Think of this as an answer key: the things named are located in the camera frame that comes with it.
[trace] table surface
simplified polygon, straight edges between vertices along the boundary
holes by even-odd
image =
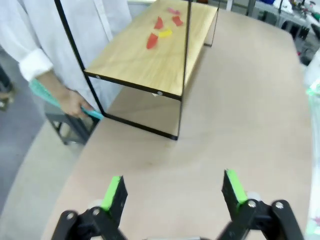
[[[227,168],[265,203],[289,201],[305,230],[312,136],[291,36],[219,10],[213,45],[203,47],[186,92],[178,141],[106,118],[100,122],[61,191],[44,240],[63,211],[82,213],[103,198],[117,175],[124,175],[128,191],[120,223],[128,239],[215,239],[230,220],[221,193]],[[160,104],[164,98],[155,99]],[[139,109],[140,117],[146,112]],[[254,232],[247,239],[263,236]]]
[[[172,21],[174,15],[168,12],[168,7],[181,12],[179,16],[184,22],[182,26],[176,26]],[[133,19],[85,71],[120,80],[124,85],[130,84],[137,88],[143,86],[181,96],[187,9],[187,1],[157,0]],[[192,3],[185,84],[188,83],[216,13],[216,7]],[[162,29],[154,29],[158,17],[163,20]],[[159,37],[156,46],[147,49],[150,34],[158,36],[159,32],[167,29],[171,29],[172,34],[169,37]]]

